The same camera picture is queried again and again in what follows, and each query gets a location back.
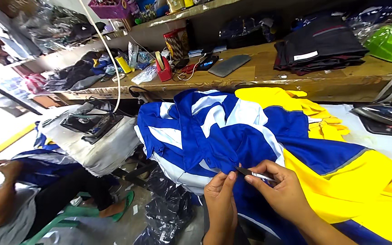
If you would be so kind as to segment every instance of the shelf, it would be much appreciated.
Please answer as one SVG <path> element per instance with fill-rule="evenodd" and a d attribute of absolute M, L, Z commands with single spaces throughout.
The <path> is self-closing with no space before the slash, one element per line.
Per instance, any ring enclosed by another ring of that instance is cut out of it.
<path fill-rule="evenodd" d="M 329 72 L 316 71 L 298 76 L 289 71 L 276 71 L 273 69 L 277 54 L 274 43 L 229 49 L 215 55 L 219 55 L 220 59 L 228 59 L 238 54 L 248 54 L 252 59 L 224 78 L 207 71 L 196 71 L 188 81 L 161 82 L 157 77 L 153 81 L 143 82 L 138 86 L 162 98 L 173 98 L 177 93 L 189 88 L 233 92 L 243 87 L 269 86 L 305 91 L 308 93 L 305 98 L 312 101 L 370 102 L 392 78 L 392 63 L 372 56 L 364 57 L 365 63 L 362 65 Z M 195 64 L 198 60 L 199 57 L 191 58 L 189 64 Z M 136 85 L 131 79 L 139 73 L 140 71 L 131 72 L 121 80 L 121 98 L 132 98 L 128 88 Z M 118 86 L 117 83 L 109 80 L 97 82 L 92 87 L 81 91 L 55 93 L 66 100 L 86 99 L 90 96 L 101 99 L 117 98 Z"/>
<path fill-rule="evenodd" d="M 173 13 L 173 14 L 169 14 L 169 15 L 165 15 L 163 17 L 142 23 L 140 25 L 136 25 L 131 27 L 132 31 L 137 31 L 137 30 L 141 30 L 144 28 L 149 28 L 152 26 L 156 26 L 156 25 L 161 25 L 164 23 L 168 23 L 171 21 L 175 21 L 175 20 L 180 20 L 180 19 L 187 19 L 191 16 L 197 15 L 197 14 L 201 14 L 205 11 L 209 11 L 211 9 L 215 9 L 224 5 L 228 5 L 228 4 L 232 4 L 235 2 L 238 2 L 241 0 L 214 0 L 214 1 L 210 1 L 208 3 L 204 3 L 204 4 L 200 4 L 200 5 L 195 5 L 193 7 L 190 7 L 188 9 L 184 9 L 182 11 Z"/>

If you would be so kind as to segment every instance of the seated person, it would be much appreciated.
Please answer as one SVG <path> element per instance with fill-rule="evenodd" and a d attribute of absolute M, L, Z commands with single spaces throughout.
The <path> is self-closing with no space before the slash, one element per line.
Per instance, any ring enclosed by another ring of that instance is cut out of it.
<path fill-rule="evenodd" d="M 18 245 L 41 231 L 80 192 L 89 192 L 99 209 L 100 217 L 120 213 L 125 201 L 113 203 L 109 185 L 86 169 L 75 170 L 47 188 L 15 190 L 14 184 L 22 169 L 19 161 L 0 160 L 5 176 L 0 185 L 0 245 Z"/>

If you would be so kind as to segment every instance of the wooden counter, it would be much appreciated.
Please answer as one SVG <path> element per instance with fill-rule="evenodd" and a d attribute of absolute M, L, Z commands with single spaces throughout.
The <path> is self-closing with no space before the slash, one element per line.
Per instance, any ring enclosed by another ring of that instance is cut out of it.
<path fill-rule="evenodd" d="M 200 90 L 215 88 L 233 92 L 238 88 L 269 86 L 305 91 L 308 93 L 306 98 L 313 101 L 370 102 L 392 78 L 392 63 L 371 56 L 364 57 L 366 62 L 360 66 L 317 71 L 304 76 L 291 74 L 289 71 L 276 71 L 273 69 L 273 64 L 277 52 L 273 43 L 230 49 L 215 55 L 219 55 L 220 59 L 228 59 L 237 54 L 248 54 L 252 59 L 225 78 L 217 77 L 207 71 L 196 71 L 189 81 L 161 82 L 157 77 L 138 86 L 157 93 L 162 98 L 173 98 L 177 93 L 189 88 Z M 189 64 L 195 64 L 198 60 L 199 57 L 192 58 Z M 131 79 L 139 72 L 129 73 L 121 80 L 122 98 L 132 98 L 128 88 L 136 85 L 131 82 Z M 102 99 L 117 98 L 117 91 L 117 83 L 109 80 L 96 83 L 91 88 L 81 91 L 54 93 L 66 101 L 87 99 L 90 96 Z"/>

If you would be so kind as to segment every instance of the green flip-flop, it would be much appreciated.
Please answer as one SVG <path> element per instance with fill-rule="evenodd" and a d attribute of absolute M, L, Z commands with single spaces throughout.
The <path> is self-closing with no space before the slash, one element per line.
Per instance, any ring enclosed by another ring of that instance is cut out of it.
<path fill-rule="evenodd" d="M 128 194 L 125 197 L 126 197 L 125 209 L 122 212 L 111 216 L 114 222 L 117 222 L 118 220 L 120 220 L 120 218 L 122 218 L 123 214 L 128 210 L 129 206 L 131 205 L 132 201 L 134 200 L 134 191 L 128 192 Z"/>

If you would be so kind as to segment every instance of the small scissors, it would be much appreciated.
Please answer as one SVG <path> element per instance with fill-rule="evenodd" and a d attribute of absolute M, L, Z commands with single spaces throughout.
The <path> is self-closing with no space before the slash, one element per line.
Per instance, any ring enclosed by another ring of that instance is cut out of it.
<path fill-rule="evenodd" d="M 253 176 L 255 176 L 255 177 L 260 178 L 262 181 L 264 181 L 264 182 L 265 182 L 266 184 L 268 184 L 268 185 L 271 185 L 271 184 L 269 183 L 269 181 L 277 183 L 276 180 L 274 180 L 273 178 L 267 177 L 267 176 L 262 175 L 262 174 L 254 173 L 254 172 L 252 172 L 252 171 L 250 171 L 250 170 L 248 170 L 248 169 L 246 169 L 246 168 L 243 168 L 243 167 L 235 167 L 235 168 L 236 168 L 240 173 L 242 173 L 243 175 L 253 175 Z"/>

